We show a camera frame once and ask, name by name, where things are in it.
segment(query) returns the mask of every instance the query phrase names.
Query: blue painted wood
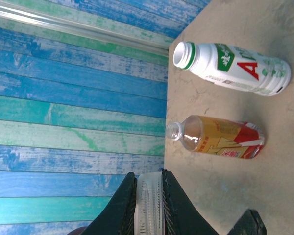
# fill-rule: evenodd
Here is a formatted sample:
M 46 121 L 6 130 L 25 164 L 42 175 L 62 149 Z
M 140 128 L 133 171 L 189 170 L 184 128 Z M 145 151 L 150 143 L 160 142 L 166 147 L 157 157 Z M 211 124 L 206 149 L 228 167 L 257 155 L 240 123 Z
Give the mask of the blue painted wood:
M 0 171 L 0 197 L 112 197 L 124 175 Z
M 167 83 L 0 50 L 0 72 L 167 100 Z
M 110 197 L 0 198 L 0 224 L 94 220 Z
M 0 119 L 162 137 L 166 125 L 164 118 L 5 96 L 0 96 Z
M 166 117 L 166 101 L 0 72 L 0 95 L 86 108 Z
M 137 26 L 152 32 L 176 38 L 186 27 L 185 24 L 142 11 L 134 6 L 117 0 L 49 0 L 64 6 L 75 8 L 95 15 Z
M 196 7 L 205 8 L 211 0 L 183 0 L 184 2 L 191 4 Z
M 118 0 L 143 11 L 188 25 L 201 11 L 201 7 L 182 0 Z
M 168 68 L 0 28 L 0 50 L 166 82 Z
M 0 235 L 66 235 L 92 221 L 0 225 Z
M 0 145 L 0 171 L 140 175 L 163 167 L 163 156 Z

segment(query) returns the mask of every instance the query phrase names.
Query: green painted wood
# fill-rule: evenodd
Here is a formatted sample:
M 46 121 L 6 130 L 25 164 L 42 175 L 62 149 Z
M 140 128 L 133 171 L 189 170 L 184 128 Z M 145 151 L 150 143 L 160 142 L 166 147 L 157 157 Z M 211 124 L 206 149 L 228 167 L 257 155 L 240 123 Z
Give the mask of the green painted wood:
M 145 52 L 142 50 L 123 47 L 113 43 L 101 42 L 98 40 L 75 36 L 72 34 L 53 31 L 45 28 L 32 26 L 29 24 L 19 23 L 16 21 L 0 18 L 0 28 L 16 31 L 19 33 L 26 33 L 37 37 L 51 39 L 62 43 L 67 43 L 79 47 L 85 47 L 102 52 L 111 53 L 114 55 L 121 55 L 133 59 L 143 60 L 154 64 L 168 66 L 168 58 L 161 55 Z
M 0 224 L 93 220 L 110 197 L 0 198 Z
M 140 40 L 156 43 L 169 48 L 174 41 L 173 38 L 158 33 L 147 31 L 139 27 L 117 22 L 105 17 L 97 16 L 87 12 L 82 12 L 70 7 L 65 7 L 49 1 L 36 0 L 5 0 L 5 2 L 22 6 L 36 12 L 63 18 L 66 20 L 79 22 L 86 25 L 102 28 L 121 35 L 130 36 Z
M 5 96 L 0 96 L 0 119 L 162 137 L 166 125 L 163 118 Z
M 0 120 L 0 144 L 96 152 L 164 155 L 163 137 Z

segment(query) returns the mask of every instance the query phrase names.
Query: wood plank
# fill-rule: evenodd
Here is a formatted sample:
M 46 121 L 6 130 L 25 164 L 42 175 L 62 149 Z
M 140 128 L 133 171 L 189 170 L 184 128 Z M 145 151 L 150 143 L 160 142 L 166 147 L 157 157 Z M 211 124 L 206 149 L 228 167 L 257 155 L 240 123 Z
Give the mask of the wood plank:
M 0 18 L 0 28 L 26 33 L 37 37 L 51 39 L 62 43 L 72 44 L 79 47 L 85 47 L 93 50 L 111 53 L 114 55 L 125 56 L 137 60 L 150 62 L 162 66 L 168 66 L 168 57 L 156 55 L 146 51 L 138 50 L 131 47 L 124 47 L 113 43 L 101 42 L 98 40 L 75 36 L 72 34 L 53 31 L 50 29 L 40 28 L 33 25 L 20 23 L 4 18 Z
M 0 145 L 0 171 L 140 175 L 163 167 L 163 156 Z
M 119 0 L 143 11 L 188 25 L 201 11 L 182 0 Z
M 163 137 L 0 120 L 0 144 L 110 153 L 164 155 Z
M 0 235 L 66 235 L 92 221 L 0 225 Z
M 0 171 L 0 197 L 112 197 L 124 177 Z
M 114 21 L 143 28 L 152 32 L 176 38 L 187 26 L 183 23 L 142 11 L 117 0 L 48 0 L 84 12 L 106 17 Z
M 0 28 L 0 50 L 167 82 L 168 68 Z
M 0 96 L 0 119 L 151 136 L 165 136 L 164 118 Z
M 142 28 L 131 26 L 126 23 L 114 21 L 102 16 L 79 11 L 48 1 L 5 0 L 5 2 L 22 6 L 36 12 L 41 12 L 58 18 L 63 18 L 66 20 L 90 25 L 96 28 L 105 29 L 121 35 L 130 36 L 139 40 L 156 43 L 165 47 L 169 47 L 169 45 L 174 41 L 174 38 L 165 36 L 163 34 L 144 30 Z
M 0 224 L 94 220 L 109 200 L 110 197 L 0 198 Z
M 166 117 L 166 101 L 0 72 L 0 95 L 85 108 Z
M 211 2 L 211 0 L 183 0 L 183 1 L 193 6 L 201 7 L 202 9 L 205 8 Z
M 0 50 L 0 72 L 167 100 L 167 83 Z

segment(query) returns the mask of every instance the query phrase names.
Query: plastic bottle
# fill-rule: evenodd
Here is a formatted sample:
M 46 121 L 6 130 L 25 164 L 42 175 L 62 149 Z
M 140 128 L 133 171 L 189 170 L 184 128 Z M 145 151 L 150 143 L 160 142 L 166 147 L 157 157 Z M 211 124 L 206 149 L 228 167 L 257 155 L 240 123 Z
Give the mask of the plastic bottle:
M 265 143 L 262 131 L 250 122 L 191 115 L 167 126 L 166 137 L 180 140 L 191 152 L 250 159 Z
M 282 92 L 291 80 L 285 61 L 225 44 L 180 42 L 173 64 L 216 85 L 264 96 Z

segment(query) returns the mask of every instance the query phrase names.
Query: beige countertop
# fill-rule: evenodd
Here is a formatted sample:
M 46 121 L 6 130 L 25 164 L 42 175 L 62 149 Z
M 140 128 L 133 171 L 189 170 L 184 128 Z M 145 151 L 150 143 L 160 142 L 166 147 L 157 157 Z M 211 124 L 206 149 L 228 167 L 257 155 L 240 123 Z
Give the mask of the beige countertop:
M 281 94 L 262 97 L 219 87 L 172 64 L 180 41 L 225 43 L 289 62 Z M 171 170 L 207 221 L 225 235 L 247 208 L 268 234 L 294 235 L 294 0 L 212 0 L 170 47 L 167 123 L 191 114 L 250 121 L 267 135 L 255 159 L 190 153 L 166 139 Z

